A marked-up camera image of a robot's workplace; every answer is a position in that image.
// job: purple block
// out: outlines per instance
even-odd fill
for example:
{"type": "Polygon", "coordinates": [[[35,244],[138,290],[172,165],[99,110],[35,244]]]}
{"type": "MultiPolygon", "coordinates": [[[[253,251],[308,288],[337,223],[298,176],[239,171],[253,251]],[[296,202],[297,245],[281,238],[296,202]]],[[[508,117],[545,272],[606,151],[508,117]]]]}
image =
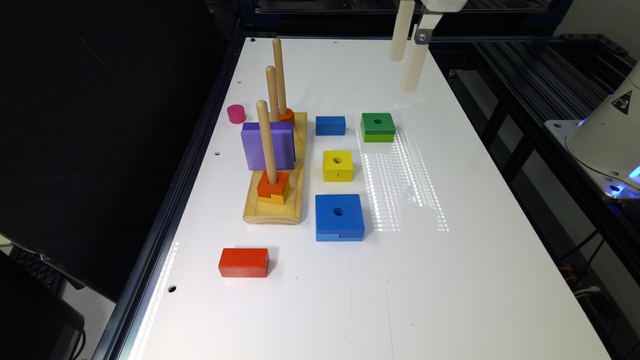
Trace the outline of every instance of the purple block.
{"type": "MultiPolygon", "coordinates": [[[[244,123],[242,131],[242,145],[247,157],[247,165],[251,171],[266,170],[264,163],[264,151],[262,150],[262,137],[260,136],[260,124],[244,123]]],[[[273,153],[276,158],[277,170],[293,170],[296,162],[296,151],[293,143],[292,122],[272,122],[271,136],[273,138],[273,153]]]]}

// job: orange block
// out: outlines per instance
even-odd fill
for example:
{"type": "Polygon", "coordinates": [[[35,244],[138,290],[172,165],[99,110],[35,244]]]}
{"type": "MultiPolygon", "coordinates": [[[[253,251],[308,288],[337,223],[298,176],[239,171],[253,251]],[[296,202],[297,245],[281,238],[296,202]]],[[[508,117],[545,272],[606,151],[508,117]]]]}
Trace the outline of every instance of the orange block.
{"type": "Polygon", "coordinates": [[[296,117],[293,114],[293,110],[287,108],[287,113],[284,115],[280,115],[281,122],[292,122],[293,126],[296,126],[296,117]]]}
{"type": "Polygon", "coordinates": [[[269,184],[267,172],[262,173],[260,182],[258,183],[258,196],[270,198],[271,195],[285,196],[284,189],[289,183],[289,174],[278,172],[278,182],[269,184]]]}
{"type": "Polygon", "coordinates": [[[223,277],[267,277],[268,249],[222,249],[218,269],[223,277]]]}

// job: wooden peg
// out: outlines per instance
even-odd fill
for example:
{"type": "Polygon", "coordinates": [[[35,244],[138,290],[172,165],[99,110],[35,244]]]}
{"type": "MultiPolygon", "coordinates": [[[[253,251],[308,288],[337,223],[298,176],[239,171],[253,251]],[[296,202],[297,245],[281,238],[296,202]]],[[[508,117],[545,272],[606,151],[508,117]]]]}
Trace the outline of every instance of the wooden peg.
{"type": "Polygon", "coordinates": [[[280,113],[278,111],[278,90],[276,86],[276,69],[271,65],[267,66],[267,87],[269,88],[271,121],[280,122],[280,113]]]}
{"type": "Polygon", "coordinates": [[[258,120],[260,121],[260,135],[262,137],[262,150],[264,151],[264,162],[267,165],[267,176],[269,184],[278,183],[276,173],[276,158],[273,154],[273,139],[271,138],[271,123],[269,122],[269,111],[264,100],[258,101],[258,120]]]}
{"type": "Polygon", "coordinates": [[[278,101],[280,103],[280,115],[287,114],[287,95],[284,90],[284,65],[282,64],[282,44],[280,39],[273,39],[273,56],[276,62],[276,79],[278,87],[278,101]]]}

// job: pink cylinder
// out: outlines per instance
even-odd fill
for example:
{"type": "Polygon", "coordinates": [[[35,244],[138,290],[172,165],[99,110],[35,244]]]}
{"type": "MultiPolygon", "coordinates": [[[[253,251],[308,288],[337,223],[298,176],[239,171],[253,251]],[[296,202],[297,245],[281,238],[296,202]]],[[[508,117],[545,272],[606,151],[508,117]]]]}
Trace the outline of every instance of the pink cylinder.
{"type": "Polygon", "coordinates": [[[229,121],[233,124],[242,124],[247,119],[242,105],[229,106],[227,108],[227,114],[229,114],[229,121]]]}

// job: red rectangular block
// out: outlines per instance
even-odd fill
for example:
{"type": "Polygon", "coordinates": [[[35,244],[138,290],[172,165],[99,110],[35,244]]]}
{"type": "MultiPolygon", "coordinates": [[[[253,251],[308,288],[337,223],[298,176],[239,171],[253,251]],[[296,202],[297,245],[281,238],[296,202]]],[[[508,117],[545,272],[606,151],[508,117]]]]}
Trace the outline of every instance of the red rectangular block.
{"type": "Polygon", "coordinates": [[[218,269],[223,277],[267,277],[268,249],[222,249],[218,269]]]}

